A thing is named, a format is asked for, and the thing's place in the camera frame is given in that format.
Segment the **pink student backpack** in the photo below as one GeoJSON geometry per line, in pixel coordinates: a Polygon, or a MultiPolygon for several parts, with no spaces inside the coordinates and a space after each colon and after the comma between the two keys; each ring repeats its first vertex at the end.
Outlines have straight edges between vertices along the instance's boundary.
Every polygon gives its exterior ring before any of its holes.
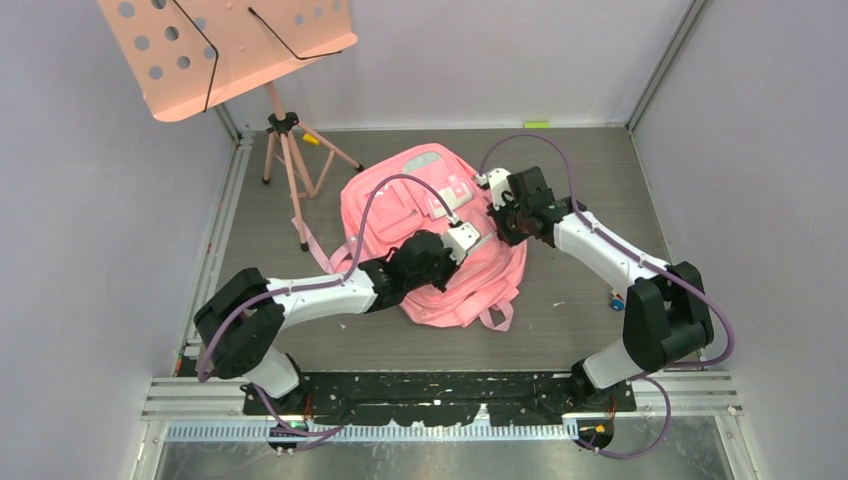
{"type": "Polygon", "coordinates": [[[379,162],[350,180],[340,193],[345,243],[327,256],[306,225],[297,224],[319,266],[343,273],[365,238],[364,260],[385,255],[418,230],[443,233],[453,212],[481,234],[478,247],[450,279],[445,292],[426,286],[411,292],[400,306],[418,324],[466,327],[475,320],[501,332],[509,330],[527,257],[526,244],[514,247],[498,239],[487,214],[490,193],[476,182],[475,169],[437,143],[423,144],[379,162]]]}

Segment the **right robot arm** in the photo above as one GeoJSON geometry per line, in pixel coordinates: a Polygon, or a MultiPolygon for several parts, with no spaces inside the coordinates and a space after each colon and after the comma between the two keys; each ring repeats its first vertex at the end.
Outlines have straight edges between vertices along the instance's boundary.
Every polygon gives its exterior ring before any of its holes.
{"type": "Polygon", "coordinates": [[[584,410],[596,410],[611,387],[661,370],[714,339],[700,272],[688,262],[671,265],[636,249],[608,230],[572,197],[556,198],[538,167],[479,174],[487,213],[510,246],[535,238],[589,267],[624,296],[622,333],[571,368],[567,391],[584,410]]]}

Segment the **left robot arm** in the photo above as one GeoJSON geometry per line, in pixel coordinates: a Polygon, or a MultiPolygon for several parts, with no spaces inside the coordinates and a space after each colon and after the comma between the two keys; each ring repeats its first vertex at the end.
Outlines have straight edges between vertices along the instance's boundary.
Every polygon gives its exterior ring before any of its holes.
{"type": "Polygon", "coordinates": [[[389,254],[362,261],[349,277],[266,279],[256,268],[239,272],[195,315],[205,346],[198,378],[243,377],[280,412],[298,412],[307,398],[290,355],[273,343],[284,329],[339,314],[367,314],[399,305],[412,291],[444,291],[468,256],[449,234],[419,231],[389,254]]]}

